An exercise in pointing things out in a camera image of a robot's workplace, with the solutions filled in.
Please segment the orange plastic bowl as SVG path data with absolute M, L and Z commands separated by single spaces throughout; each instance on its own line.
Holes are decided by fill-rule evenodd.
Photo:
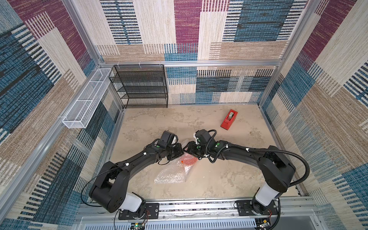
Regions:
M 180 158 L 180 162 L 185 165 L 185 166 L 192 166 L 194 165 L 196 162 L 198 161 L 198 158 L 185 153 L 181 158 Z

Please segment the clear bubble wrap sheet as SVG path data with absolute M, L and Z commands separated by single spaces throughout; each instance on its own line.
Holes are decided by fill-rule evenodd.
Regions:
M 177 184 L 187 181 L 194 165 L 185 166 L 180 162 L 180 158 L 174 159 L 165 165 L 165 168 L 160 171 L 154 182 L 157 184 Z

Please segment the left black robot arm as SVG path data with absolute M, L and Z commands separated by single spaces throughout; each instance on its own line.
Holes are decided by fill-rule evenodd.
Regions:
M 107 162 L 95 179 L 89 197 L 113 213 L 127 210 L 136 214 L 143 212 L 144 199 L 127 192 L 129 180 L 144 168 L 161 159 L 175 159 L 184 154 L 181 143 L 164 146 L 151 143 L 135 156 L 118 163 Z

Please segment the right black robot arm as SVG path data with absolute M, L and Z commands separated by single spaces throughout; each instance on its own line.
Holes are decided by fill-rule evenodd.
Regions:
M 212 141 L 206 148 L 205 144 L 191 141 L 184 147 L 184 151 L 199 159 L 231 160 L 259 168 L 265 183 L 255 194 L 253 203 L 263 207 L 268 206 L 278 195 L 287 192 L 296 172 L 291 161 L 275 146 L 255 149 L 221 140 Z

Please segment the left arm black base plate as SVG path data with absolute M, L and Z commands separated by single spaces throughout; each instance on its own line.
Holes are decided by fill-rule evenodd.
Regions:
M 123 210 L 120 211 L 119 220 L 133 220 L 133 219 L 158 219 L 160 210 L 159 203 L 144 203 L 136 212 Z

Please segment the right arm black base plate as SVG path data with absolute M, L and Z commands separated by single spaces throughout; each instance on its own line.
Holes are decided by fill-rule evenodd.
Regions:
M 272 216 L 279 213 L 278 206 L 274 201 L 268 206 L 263 206 L 255 199 L 237 200 L 233 205 L 239 216 Z

